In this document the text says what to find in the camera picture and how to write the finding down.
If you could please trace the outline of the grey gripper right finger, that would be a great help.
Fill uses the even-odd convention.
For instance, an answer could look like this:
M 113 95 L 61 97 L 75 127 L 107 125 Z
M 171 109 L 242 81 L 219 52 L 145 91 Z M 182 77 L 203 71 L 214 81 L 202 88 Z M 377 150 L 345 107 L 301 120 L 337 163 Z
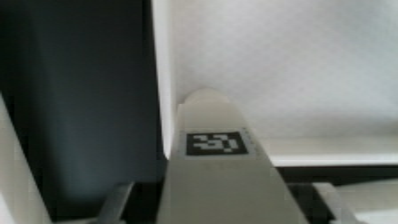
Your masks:
M 331 183 L 292 183 L 290 192 L 310 224 L 365 224 Z

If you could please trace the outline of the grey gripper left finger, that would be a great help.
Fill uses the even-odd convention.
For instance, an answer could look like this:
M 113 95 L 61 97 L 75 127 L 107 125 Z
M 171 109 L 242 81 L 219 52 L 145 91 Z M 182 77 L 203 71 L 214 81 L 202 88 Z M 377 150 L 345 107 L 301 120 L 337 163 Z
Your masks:
M 161 194 L 161 182 L 118 184 L 107 195 L 95 224 L 155 224 Z

